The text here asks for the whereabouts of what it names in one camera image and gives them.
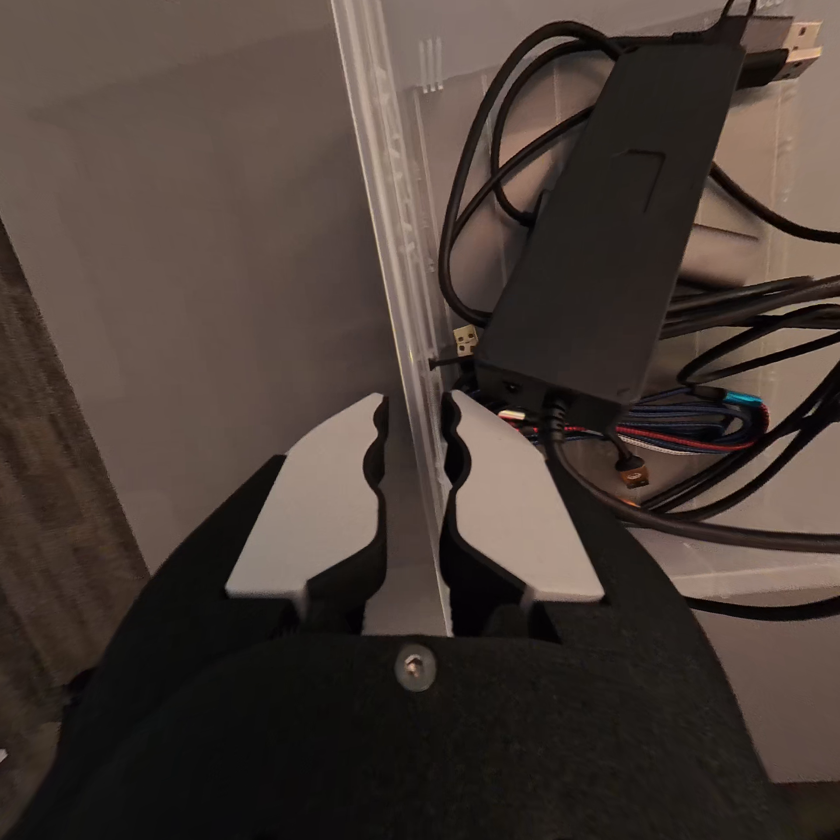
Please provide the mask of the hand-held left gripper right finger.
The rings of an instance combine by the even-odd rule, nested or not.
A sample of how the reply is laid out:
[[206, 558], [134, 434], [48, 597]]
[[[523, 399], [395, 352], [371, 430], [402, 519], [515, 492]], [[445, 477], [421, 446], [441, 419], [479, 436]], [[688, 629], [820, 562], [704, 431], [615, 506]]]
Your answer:
[[483, 634], [493, 614], [605, 598], [545, 457], [461, 391], [444, 394], [450, 489], [439, 541], [453, 635]]

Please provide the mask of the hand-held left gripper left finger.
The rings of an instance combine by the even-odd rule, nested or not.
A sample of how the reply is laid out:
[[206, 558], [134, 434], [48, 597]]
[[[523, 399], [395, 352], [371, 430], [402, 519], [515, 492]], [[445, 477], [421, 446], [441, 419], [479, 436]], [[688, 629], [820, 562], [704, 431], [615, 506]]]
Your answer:
[[386, 577], [388, 429], [388, 398], [374, 392], [287, 451], [227, 578], [228, 597], [287, 602], [301, 629], [362, 633]]

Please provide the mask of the black multi-port usb hub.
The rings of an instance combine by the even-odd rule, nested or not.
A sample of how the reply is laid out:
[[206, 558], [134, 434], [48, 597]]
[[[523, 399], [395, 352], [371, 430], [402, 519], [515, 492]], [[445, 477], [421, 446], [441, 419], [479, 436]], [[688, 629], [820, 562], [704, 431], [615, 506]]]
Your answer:
[[642, 396], [744, 58], [716, 43], [617, 60], [476, 347], [484, 394], [582, 400], [595, 427]]

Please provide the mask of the clear plastic bin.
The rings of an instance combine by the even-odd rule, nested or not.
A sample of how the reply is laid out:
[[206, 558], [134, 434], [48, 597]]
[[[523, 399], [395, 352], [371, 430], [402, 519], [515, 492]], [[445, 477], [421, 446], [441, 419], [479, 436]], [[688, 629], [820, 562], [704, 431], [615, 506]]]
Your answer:
[[[385, 295], [406, 399], [437, 583], [440, 619], [450, 630], [438, 540], [449, 483], [439, 409], [452, 373], [428, 360], [451, 352], [459, 326], [440, 295], [437, 254], [448, 194], [471, 120], [503, 60], [550, 20], [581, 20], [604, 31], [660, 35], [709, 26], [723, 2], [331, 2], [368, 193]], [[512, 109], [502, 156], [592, 103], [609, 72], [607, 58], [557, 59], [528, 83]], [[756, 94], [736, 106], [721, 140], [721, 163], [753, 194], [782, 209], [793, 184], [791, 144], [796, 86]], [[476, 308], [494, 304], [524, 241], [490, 200], [456, 250], [459, 292]], [[781, 277], [782, 234], [735, 209], [717, 187], [700, 203], [701, 223], [762, 239], [750, 282]], [[641, 534], [690, 596], [782, 605], [838, 595], [838, 556], [751, 551]]]

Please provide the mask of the grey slim usb hub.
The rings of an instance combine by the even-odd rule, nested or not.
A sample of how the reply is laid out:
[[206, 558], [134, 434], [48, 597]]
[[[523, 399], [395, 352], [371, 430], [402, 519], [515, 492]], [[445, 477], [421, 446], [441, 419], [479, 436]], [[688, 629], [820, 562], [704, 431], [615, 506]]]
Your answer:
[[698, 209], [678, 278], [713, 290], [742, 288], [760, 270], [759, 224], [736, 206], [707, 196]]

